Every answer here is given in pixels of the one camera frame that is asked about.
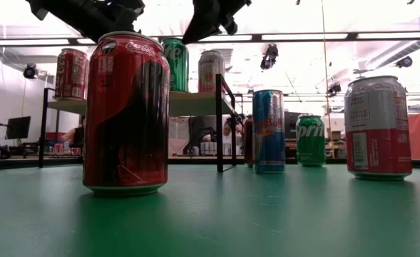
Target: sprite can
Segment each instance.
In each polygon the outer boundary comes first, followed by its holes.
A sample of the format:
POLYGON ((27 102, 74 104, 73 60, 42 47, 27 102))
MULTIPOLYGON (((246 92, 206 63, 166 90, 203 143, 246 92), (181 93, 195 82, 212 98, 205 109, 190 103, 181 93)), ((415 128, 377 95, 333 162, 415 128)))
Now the sprite can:
POLYGON ((189 51, 181 39, 163 39, 164 54, 170 66, 170 90, 189 92, 189 51))
POLYGON ((325 164, 324 122, 320 116, 300 115, 297 121, 297 162, 302 166, 325 164))

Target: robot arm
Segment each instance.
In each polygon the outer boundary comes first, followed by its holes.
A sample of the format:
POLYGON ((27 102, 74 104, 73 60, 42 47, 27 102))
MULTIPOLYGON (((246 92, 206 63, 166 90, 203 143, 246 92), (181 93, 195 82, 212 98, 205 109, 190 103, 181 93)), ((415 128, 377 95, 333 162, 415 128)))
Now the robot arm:
MULTIPOLYGON (((43 20, 48 12, 58 17, 83 36, 98 42, 112 31, 134 31, 132 23, 143 13, 142 0, 26 0, 32 13, 43 20)), ((237 32, 233 16, 250 0, 193 0, 194 16, 183 36, 190 44, 207 36, 222 33, 223 26, 229 35, 237 32)))

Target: ceiling light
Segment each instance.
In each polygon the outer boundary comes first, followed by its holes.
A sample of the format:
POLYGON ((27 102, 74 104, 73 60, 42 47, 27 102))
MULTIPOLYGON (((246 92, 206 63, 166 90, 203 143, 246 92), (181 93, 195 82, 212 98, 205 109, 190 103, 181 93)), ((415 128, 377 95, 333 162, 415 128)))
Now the ceiling light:
POLYGON ((96 44, 92 39, 76 39, 80 44, 96 44))
POLYGON ((67 39, 27 39, 27 40, 0 40, 0 46, 48 46, 68 45, 67 39))
MULTIPOLYGON (((346 33, 326 33, 325 39, 345 39, 346 33)), ((324 34, 276 34, 263 35, 262 40, 317 40, 324 39, 324 34)))
POLYGON ((234 36, 209 36, 206 39, 200 40, 203 41, 249 41, 252 39, 251 35, 234 35, 234 36))
POLYGON ((359 33, 358 39, 412 39, 420 38, 420 32, 359 33))

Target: green tabletop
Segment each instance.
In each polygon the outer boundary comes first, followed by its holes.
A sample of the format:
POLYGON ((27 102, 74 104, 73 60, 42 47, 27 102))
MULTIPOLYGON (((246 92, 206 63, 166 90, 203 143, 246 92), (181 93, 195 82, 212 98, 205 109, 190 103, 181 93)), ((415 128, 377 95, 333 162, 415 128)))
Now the green tabletop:
POLYGON ((94 198, 80 166, 0 171, 0 256, 420 256, 420 169, 257 175, 170 166, 159 193, 94 198))

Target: wall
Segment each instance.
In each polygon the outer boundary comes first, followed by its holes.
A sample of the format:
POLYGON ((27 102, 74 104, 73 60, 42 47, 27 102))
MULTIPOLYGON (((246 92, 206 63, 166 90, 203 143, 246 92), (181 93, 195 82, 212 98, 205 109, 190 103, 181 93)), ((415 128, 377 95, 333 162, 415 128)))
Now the wall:
MULTIPOLYGON (((22 71, 2 63, 0 59, 0 122, 6 124, 10 118, 30 116, 29 137, 23 142, 39 140, 45 86, 54 87, 50 81, 25 79, 22 71)), ((59 131, 67 132, 77 125, 78 115, 61 112, 59 131)), ((49 109, 46 130, 54 132, 55 127, 56 111, 49 109)), ((6 140, 5 135, 6 128, 0 127, 0 144, 13 146, 14 140, 6 140)))

